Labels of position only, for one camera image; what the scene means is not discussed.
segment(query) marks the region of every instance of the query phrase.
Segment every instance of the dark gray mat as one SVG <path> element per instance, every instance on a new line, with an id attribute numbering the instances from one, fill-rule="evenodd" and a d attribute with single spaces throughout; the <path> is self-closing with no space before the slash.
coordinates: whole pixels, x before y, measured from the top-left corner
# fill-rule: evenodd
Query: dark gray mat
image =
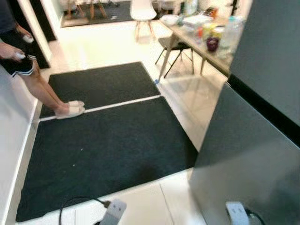
<path id="1" fill-rule="evenodd" d="M 72 18 L 68 19 L 65 15 L 63 17 L 61 26 L 62 27 L 73 27 L 97 23 L 113 23 L 113 22 L 124 22 L 133 20 L 130 16 L 130 1 L 119 2 L 120 6 L 115 7 L 114 5 L 104 5 L 108 18 L 104 18 L 97 4 L 95 4 L 95 16 L 93 19 L 90 18 L 90 5 L 81 5 L 85 17 L 82 17 L 79 13 L 72 14 Z"/>
<path id="2" fill-rule="evenodd" d="M 81 100 L 85 109 L 159 95 L 141 62 L 51 75 L 49 84 L 61 100 Z M 53 116 L 43 106 L 40 117 Z"/>
<path id="3" fill-rule="evenodd" d="M 16 220 L 188 169 L 196 156 L 163 97 L 40 122 Z"/>

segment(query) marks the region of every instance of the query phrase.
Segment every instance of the plastic bottle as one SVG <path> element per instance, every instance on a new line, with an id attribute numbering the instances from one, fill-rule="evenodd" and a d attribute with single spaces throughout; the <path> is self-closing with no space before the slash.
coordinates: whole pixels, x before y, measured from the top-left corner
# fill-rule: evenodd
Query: plastic bottle
<path id="1" fill-rule="evenodd" d="M 221 38 L 220 47 L 235 52 L 243 31 L 243 20 L 240 16 L 230 16 Z"/>
<path id="2" fill-rule="evenodd" d="M 184 5 L 185 16 L 191 16 L 197 12 L 198 0 L 186 0 Z"/>
<path id="3" fill-rule="evenodd" d="M 235 18 L 234 16 L 229 17 L 229 22 L 225 27 L 225 30 L 223 32 L 221 42 L 220 42 L 220 47 L 228 49 L 232 45 L 232 40 L 234 39 L 235 36 Z"/>

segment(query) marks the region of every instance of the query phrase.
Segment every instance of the black cable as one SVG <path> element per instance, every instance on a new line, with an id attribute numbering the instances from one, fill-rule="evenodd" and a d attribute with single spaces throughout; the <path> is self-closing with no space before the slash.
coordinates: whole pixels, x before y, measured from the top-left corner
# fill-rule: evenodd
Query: black cable
<path id="1" fill-rule="evenodd" d="M 248 216 L 255 216 L 259 219 L 259 221 L 262 223 L 262 225 L 266 225 L 263 218 L 261 218 L 256 212 L 251 211 L 250 209 L 245 208 L 245 212 Z"/>
<path id="2" fill-rule="evenodd" d="M 108 208 L 108 206 L 109 206 L 110 203 L 111 203 L 110 201 L 105 201 L 105 202 L 103 202 L 103 201 L 101 201 L 101 200 L 99 200 L 99 199 L 97 199 L 97 198 L 92 198 L 92 197 L 87 197 L 87 196 L 76 196 L 76 197 L 70 198 L 70 199 L 66 200 L 65 203 L 63 203 L 63 205 L 62 205 L 61 208 L 60 208 L 59 225 L 62 225 L 62 223 L 61 223 L 62 210 L 64 209 L 64 207 L 66 206 L 66 204 L 68 204 L 70 201 L 72 201 L 72 200 L 74 200 L 74 199 L 89 199 L 89 200 L 95 200 L 95 201 L 97 201 L 97 202 L 103 204 L 103 206 L 104 206 L 105 208 Z"/>

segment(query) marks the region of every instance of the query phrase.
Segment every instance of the gray panel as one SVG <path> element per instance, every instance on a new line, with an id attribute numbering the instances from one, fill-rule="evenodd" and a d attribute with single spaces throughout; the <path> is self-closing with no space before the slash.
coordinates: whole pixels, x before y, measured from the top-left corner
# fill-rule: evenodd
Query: gray panel
<path id="1" fill-rule="evenodd" d="M 300 125 L 300 1 L 254 0 L 231 72 Z"/>
<path id="2" fill-rule="evenodd" d="M 230 224 L 226 201 L 266 224 L 299 224 L 299 174 L 300 149 L 226 84 L 190 180 L 207 224 Z"/>

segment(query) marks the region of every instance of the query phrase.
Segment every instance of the table leg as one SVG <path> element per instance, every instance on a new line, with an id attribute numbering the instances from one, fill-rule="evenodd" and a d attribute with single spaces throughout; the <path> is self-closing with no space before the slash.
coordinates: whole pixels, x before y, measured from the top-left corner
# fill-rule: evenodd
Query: table leg
<path id="1" fill-rule="evenodd" d="M 171 40 L 170 40 L 169 46 L 168 46 L 168 48 L 167 48 L 167 53 L 166 53 L 166 55 L 165 55 L 165 60 L 164 60 L 163 66 L 161 67 L 161 70 L 160 70 L 160 74 L 159 74 L 158 81 L 160 81 L 160 78 L 161 78 L 162 75 L 164 74 L 165 66 L 167 65 L 167 62 L 168 62 L 168 59 L 169 59 L 169 55 L 170 55 L 170 52 L 171 52 L 171 50 L 172 50 L 172 46 L 174 45 L 175 41 L 177 41 L 177 37 L 176 37 L 176 35 L 173 33 L 172 36 L 171 36 Z"/>
<path id="2" fill-rule="evenodd" d="M 195 74 L 195 70 L 194 70 L 194 51 L 191 48 L 191 54 L 192 54 L 192 69 L 193 69 L 193 74 Z"/>
<path id="3" fill-rule="evenodd" d="M 200 70 L 200 75 L 203 76 L 202 74 L 202 71 L 203 71 L 203 68 L 204 68 L 204 63 L 206 61 L 206 58 L 205 57 L 202 57 L 202 62 L 201 62 L 201 70 Z"/>

